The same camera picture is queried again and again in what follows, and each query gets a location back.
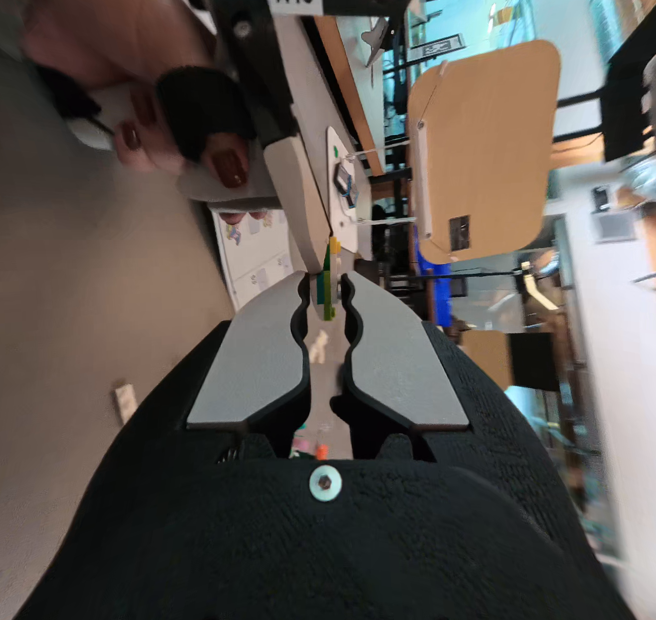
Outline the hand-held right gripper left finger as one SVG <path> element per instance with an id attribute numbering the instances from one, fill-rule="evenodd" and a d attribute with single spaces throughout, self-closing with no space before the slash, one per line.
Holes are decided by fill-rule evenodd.
<path id="1" fill-rule="evenodd" d="M 310 411 L 309 304 L 310 275 L 297 271 L 237 312 L 190 410 L 189 429 L 300 427 Z"/>

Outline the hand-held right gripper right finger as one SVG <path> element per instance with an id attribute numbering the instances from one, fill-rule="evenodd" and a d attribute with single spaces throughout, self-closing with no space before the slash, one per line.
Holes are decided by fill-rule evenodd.
<path id="1" fill-rule="evenodd" d="M 387 418 L 418 432 L 470 425 L 421 319 L 357 272 L 342 276 L 350 346 L 347 390 Z"/>

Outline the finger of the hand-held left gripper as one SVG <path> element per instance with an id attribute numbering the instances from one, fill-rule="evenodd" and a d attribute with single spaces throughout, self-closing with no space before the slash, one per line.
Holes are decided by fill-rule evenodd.
<path id="1" fill-rule="evenodd" d="M 264 161 L 303 264 L 317 275 L 324 268 L 331 227 L 301 137 L 269 144 Z"/>
<path id="2" fill-rule="evenodd" d="M 359 161 L 349 158 L 346 146 L 329 126 L 326 129 L 329 219 L 342 248 L 356 253 L 359 230 L 371 217 L 371 189 Z"/>

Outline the small toy brick model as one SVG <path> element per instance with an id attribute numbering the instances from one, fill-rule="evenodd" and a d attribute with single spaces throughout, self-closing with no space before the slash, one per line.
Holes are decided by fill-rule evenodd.
<path id="1" fill-rule="evenodd" d="M 326 248 L 322 271 L 316 277 L 317 305 L 322 307 L 323 321 L 335 317 L 335 305 L 340 301 L 341 244 L 332 236 Z"/>

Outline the person's left hand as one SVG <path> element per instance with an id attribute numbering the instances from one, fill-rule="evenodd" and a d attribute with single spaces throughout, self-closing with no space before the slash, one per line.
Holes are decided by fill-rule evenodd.
<path id="1" fill-rule="evenodd" d="M 204 165 L 228 189 L 249 180 L 252 130 L 181 0 L 25 0 L 18 52 L 83 91 L 127 84 L 113 151 L 138 171 Z"/>

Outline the wooden edged desk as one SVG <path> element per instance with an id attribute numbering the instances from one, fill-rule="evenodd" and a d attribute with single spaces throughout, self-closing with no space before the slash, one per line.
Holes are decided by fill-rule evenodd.
<path id="1" fill-rule="evenodd" d="M 293 110 L 312 165 L 325 165 L 326 133 L 365 151 L 374 176 L 384 173 L 382 60 L 366 65 L 367 17 L 274 18 Z"/>

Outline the instruction sheet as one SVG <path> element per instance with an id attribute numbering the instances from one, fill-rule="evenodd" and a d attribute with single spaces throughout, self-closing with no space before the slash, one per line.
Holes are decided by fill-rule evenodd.
<path id="1" fill-rule="evenodd" d="M 246 215 L 236 225 L 227 224 L 216 209 L 210 212 L 234 311 L 294 271 L 306 270 L 282 210 L 269 210 L 259 220 Z"/>

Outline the blue plastic object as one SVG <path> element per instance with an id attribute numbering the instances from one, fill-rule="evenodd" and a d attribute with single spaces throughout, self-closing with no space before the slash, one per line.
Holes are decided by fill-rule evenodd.
<path id="1" fill-rule="evenodd" d="M 419 250 L 419 237 L 416 226 L 413 228 L 414 238 L 414 257 L 419 276 L 424 275 L 451 275 L 451 264 L 434 264 L 427 261 Z M 432 317 L 432 323 L 441 326 L 443 329 L 450 328 L 453 325 L 451 313 L 451 279 L 435 278 L 426 283 L 429 301 L 429 317 Z"/>

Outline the heap of toy bricks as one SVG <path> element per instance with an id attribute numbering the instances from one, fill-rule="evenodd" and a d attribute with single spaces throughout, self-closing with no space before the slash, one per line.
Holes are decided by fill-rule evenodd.
<path id="1" fill-rule="evenodd" d="M 318 426 L 311 427 L 307 422 L 303 423 L 294 433 L 289 458 L 328 460 L 327 438 L 331 428 L 330 423 L 320 423 Z"/>

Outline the wooden chair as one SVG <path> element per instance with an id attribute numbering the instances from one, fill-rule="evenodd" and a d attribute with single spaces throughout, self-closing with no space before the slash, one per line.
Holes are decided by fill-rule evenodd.
<path id="1" fill-rule="evenodd" d="M 543 225 L 560 54 L 544 40 L 443 61 L 407 104 L 418 247 L 450 264 L 527 246 Z"/>

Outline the black white marker sign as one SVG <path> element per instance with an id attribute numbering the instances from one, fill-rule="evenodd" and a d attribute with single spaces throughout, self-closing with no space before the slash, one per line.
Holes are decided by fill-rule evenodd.
<path id="1" fill-rule="evenodd" d="M 466 48 L 462 34 L 454 34 L 414 46 L 406 51 L 406 63 L 421 63 Z"/>

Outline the black monitor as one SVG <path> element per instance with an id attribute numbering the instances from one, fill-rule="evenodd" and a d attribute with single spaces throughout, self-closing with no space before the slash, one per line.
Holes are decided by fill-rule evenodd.
<path id="1" fill-rule="evenodd" d="M 609 61 L 600 96 L 604 160 L 643 149 L 647 119 L 642 109 L 644 70 L 655 56 L 655 8 Z"/>

